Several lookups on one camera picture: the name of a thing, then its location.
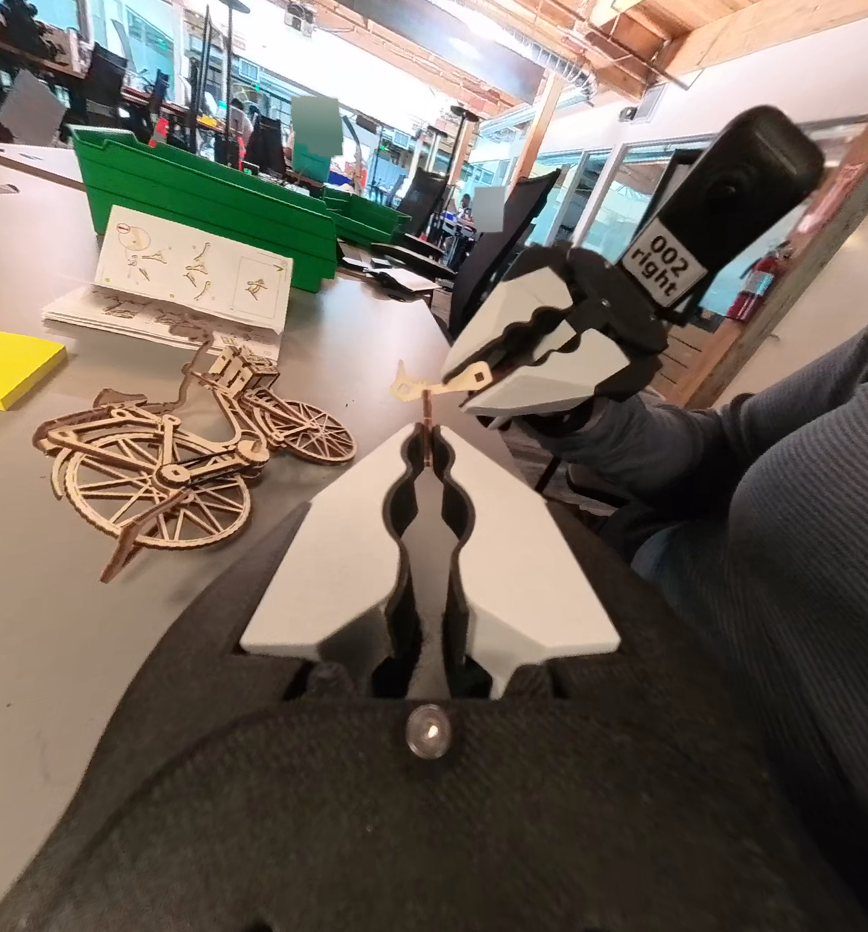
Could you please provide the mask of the black office chair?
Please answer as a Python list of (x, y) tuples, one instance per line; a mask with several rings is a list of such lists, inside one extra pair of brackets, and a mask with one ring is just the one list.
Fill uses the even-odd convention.
[(562, 169), (557, 168), (539, 177), (521, 179), (505, 201), (501, 228), (484, 232), (472, 246), (452, 282), (444, 331), (451, 344), (471, 321), (498, 273), (508, 265), (516, 244), (544, 208), (561, 174)]

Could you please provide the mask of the person's torso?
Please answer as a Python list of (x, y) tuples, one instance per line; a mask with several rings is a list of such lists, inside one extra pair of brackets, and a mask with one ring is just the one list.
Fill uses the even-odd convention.
[(806, 370), (728, 414), (732, 564), (824, 759), (787, 782), (868, 912), (868, 375)]

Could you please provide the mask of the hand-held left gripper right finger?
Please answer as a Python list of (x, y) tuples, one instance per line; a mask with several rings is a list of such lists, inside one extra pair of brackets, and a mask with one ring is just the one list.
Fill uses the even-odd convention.
[(441, 483), (441, 517), (456, 539), (441, 635), (448, 681), (509, 682), (524, 666), (618, 650), (540, 494), (446, 427)]

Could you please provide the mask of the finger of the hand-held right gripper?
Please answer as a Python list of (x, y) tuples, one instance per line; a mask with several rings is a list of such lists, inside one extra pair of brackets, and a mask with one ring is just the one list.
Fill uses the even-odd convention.
[(471, 395), (461, 410), (504, 422), (517, 416), (568, 412), (591, 399), (600, 384), (630, 364), (609, 336), (589, 329), (572, 349), (551, 349), (542, 359), (519, 366)]
[(494, 383), (519, 366), (540, 361), (576, 339), (568, 324), (564, 336), (550, 340), (576, 304), (567, 282), (549, 266), (500, 282), (451, 345), (441, 381), (470, 364), (486, 362)]

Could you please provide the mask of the red fire extinguisher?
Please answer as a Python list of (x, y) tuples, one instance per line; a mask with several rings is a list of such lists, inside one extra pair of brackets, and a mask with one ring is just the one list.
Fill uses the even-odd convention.
[(791, 244), (785, 240), (743, 273), (742, 286), (726, 312), (727, 320), (746, 323), (754, 317), (785, 271), (791, 254)]

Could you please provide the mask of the wooden crank-shaped model part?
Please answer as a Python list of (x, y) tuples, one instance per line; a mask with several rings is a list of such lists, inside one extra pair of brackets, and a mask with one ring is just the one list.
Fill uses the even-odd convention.
[(415, 402), (424, 397), (440, 394), (483, 390), (492, 384), (494, 378), (486, 362), (470, 364), (458, 375), (446, 382), (431, 383), (411, 377), (404, 360), (399, 360), (395, 378), (390, 385), (390, 394), (402, 402)]

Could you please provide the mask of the wooden part sheet stack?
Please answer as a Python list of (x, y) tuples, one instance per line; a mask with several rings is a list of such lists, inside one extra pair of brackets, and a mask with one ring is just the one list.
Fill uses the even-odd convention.
[(273, 362), (278, 360), (281, 340), (279, 333), (269, 329), (92, 284), (57, 297), (44, 307), (42, 319), (181, 349), (197, 348), (209, 334), (209, 353), (219, 354), (231, 345)]

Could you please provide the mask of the grey board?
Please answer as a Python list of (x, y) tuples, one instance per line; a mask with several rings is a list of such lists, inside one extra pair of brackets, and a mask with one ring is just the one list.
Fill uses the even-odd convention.
[(67, 105), (30, 71), (20, 70), (0, 107), (0, 125), (16, 143), (55, 145)]

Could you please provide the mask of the wooden bicycle model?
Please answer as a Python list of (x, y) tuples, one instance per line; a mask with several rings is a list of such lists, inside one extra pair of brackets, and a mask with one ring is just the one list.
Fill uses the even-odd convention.
[(115, 542), (102, 583), (143, 550), (199, 550), (239, 535), (251, 486), (274, 453), (319, 465), (355, 459), (338, 419), (277, 395), (274, 361), (226, 345), (198, 370), (212, 344), (205, 337), (184, 365), (175, 400), (105, 389), (89, 409), (44, 421), (32, 436), (53, 461), (55, 498)]

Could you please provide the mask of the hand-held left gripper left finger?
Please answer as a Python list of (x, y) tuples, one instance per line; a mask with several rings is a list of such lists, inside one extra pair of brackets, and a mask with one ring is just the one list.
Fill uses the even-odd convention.
[(395, 659), (417, 632), (403, 536), (424, 468), (418, 424), (315, 495), (239, 645), (287, 659)]

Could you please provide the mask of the green plastic bin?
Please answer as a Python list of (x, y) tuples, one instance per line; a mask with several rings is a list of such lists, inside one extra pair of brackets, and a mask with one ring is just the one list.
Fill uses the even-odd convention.
[(351, 192), (325, 185), (323, 203), (334, 218), (336, 238), (359, 247), (393, 243), (411, 224), (411, 216)]
[(130, 131), (74, 125), (70, 139), (98, 235), (121, 206), (288, 257), (293, 288), (317, 293), (335, 278), (337, 230), (321, 200)]

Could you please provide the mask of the wooden support post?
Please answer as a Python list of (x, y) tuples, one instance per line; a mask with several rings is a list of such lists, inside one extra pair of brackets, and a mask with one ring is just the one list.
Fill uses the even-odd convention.
[(747, 323), (720, 326), (684, 386), (676, 388), (673, 402), (692, 408), (715, 403), (867, 216), (868, 124), (792, 230), (791, 256), (762, 307)]

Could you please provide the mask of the yellow block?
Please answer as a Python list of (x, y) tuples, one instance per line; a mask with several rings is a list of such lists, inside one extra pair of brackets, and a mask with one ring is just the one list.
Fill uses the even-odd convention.
[(0, 411), (22, 401), (66, 360), (67, 349), (61, 343), (0, 332)]

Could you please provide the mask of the white instruction booklet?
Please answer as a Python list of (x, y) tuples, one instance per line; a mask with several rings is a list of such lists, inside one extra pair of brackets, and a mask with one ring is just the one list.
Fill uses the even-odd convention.
[(114, 205), (93, 283), (282, 333), (292, 259)]

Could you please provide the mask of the person's legs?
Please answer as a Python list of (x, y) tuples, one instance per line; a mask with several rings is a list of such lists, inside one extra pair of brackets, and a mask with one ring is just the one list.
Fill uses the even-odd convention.
[(630, 561), (633, 573), (678, 612), (689, 600), (697, 580), (697, 554), (691, 547), (688, 528), (689, 523), (683, 522), (657, 530)]

